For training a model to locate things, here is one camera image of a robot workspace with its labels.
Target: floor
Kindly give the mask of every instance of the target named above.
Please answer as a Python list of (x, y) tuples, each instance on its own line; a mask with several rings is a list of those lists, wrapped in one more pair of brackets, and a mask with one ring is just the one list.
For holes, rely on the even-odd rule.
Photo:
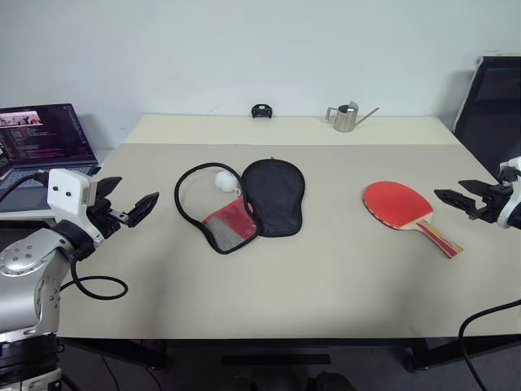
[[(331, 364), (301, 366), (224, 366), (225, 355), (237, 354), (329, 354)], [(280, 351), (273, 348), (223, 346), (169, 347), (172, 358), (164, 371), (153, 371), (164, 391), (219, 391), (219, 384), (234, 376), (257, 383), (259, 391), (304, 391), (309, 376), (321, 371), (343, 374), (357, 391), (477, 390), (466, 364), (457, 362), (416, 374), (403, 369), (403, 349), (305, 348)], [(147, 372), (138, 366), (107, 358), (121, 391), (159, 390)], [(476, 370), (490, 391), (521, 390), (521, 347), (475, 358)], [(82, 391), (116, 391), (101, 357), (67, 346), (59, 365)]]

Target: paddle handle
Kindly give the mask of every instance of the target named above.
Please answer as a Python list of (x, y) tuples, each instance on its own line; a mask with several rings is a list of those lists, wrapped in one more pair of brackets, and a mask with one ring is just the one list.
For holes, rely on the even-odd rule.
[(419, 222), (416, 222), (416, 225), (420, 231), (427, 236), (427, 238), (432, 240), (432, 243), (434, 243), (441, 251), (443, 251), (443, 254), (445, 254), (446, 257), (452, 258), (463, 251), (463, 248), (445, 238), (427, 220), (420, 220)]

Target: white ball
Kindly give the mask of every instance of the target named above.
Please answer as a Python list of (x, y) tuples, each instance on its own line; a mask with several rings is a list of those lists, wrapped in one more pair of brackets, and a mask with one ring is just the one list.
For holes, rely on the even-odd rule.
[(221, 171), (215, 176), (215, 186), (225, 193), (231, 193), (239, 187), (239, 181), (231, 172)]

